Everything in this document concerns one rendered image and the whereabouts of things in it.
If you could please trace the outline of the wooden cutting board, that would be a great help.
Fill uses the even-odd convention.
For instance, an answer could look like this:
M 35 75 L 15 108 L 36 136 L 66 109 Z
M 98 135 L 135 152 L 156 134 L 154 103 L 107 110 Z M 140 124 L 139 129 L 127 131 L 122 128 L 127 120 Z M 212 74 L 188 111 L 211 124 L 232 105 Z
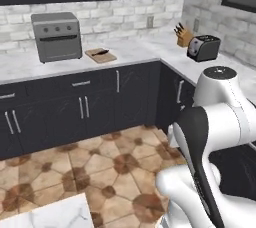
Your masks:
M 103 49 L 103 48 L 90 49 L 90 50 L 86 50 L 85 54 L 98 64 L 111 62 L 117 59 L 117 57 L 113 55 L 110 51 L 104 55 L 92 56 L 93 53 L 99 52 L 101 50 L 108 50 L 108 49 Z

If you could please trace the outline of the dark drawer front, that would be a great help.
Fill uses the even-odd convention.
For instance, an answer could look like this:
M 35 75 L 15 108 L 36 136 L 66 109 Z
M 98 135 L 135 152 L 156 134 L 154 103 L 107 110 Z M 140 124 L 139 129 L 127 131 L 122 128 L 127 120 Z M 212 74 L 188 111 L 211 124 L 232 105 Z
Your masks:
M 90 85 L 72 87 L 71 83 L 90 80 Z M 101 90 L 114 89 L 115 73 L 112 70 L 97 70 L 76 74 L 52 77 L 50 84 L 52 92 L 58 95 L 74 95 L 78 93 L 93 93 Z
M 0 100 L 0 104 L 11 105 L 38 100 L 46 96 L 48 90 L 47 83 L 39 80 L 0 85 L 0 95 L 15 93 L 14 98 Z

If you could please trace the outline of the wooden knife block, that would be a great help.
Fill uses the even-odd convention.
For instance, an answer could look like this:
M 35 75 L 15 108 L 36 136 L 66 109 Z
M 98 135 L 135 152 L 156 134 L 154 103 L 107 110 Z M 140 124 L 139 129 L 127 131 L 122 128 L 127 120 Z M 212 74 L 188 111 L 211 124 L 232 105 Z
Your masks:
M 177 45 L 180 47 L 187 47 L 194 37 L 194 35 L 186 29 L 181 23 L 175 26 L 174 32 L 177 36 Z

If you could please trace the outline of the grey toaster oven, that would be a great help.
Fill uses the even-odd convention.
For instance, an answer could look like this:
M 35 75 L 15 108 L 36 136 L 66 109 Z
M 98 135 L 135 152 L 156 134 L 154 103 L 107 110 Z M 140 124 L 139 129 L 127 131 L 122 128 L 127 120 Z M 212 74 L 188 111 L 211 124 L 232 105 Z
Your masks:
M 72 12 L 32 14 L 31 22 L 41 63 L 82 57 L 80 24 Z

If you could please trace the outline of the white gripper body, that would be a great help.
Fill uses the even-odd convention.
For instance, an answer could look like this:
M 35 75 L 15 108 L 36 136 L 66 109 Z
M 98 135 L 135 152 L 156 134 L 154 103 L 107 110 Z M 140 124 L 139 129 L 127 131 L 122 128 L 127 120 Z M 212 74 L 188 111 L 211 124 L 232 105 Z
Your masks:
M 179 144 L 175 137 L 175 125 L 176 123 L 173 123 L 168 126 L 168 134 L 167 134 L 168 143 L 169 143 L 169 146 L 172 148 L 179 148 Z

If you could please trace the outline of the tall dark cabinet door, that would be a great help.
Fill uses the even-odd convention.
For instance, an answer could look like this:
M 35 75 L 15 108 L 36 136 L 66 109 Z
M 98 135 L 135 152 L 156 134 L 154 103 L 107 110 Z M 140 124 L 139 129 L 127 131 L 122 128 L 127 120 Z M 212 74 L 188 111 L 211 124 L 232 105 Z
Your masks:
M 122 66 L 120 93 L 115 93 L 115 124 L 117 129 L 144 125 L 153 111 L 160 63 L 158 61 Z

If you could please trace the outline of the black silver toaster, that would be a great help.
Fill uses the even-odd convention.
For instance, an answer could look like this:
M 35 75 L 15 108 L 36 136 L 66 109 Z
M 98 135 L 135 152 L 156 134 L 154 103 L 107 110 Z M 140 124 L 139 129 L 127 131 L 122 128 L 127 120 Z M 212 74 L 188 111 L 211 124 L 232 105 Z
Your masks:
M 193 37 L 187 48 L 187 56 L 195 62 L 215 60 L 218 56 L 221 40 L 212 35 Z

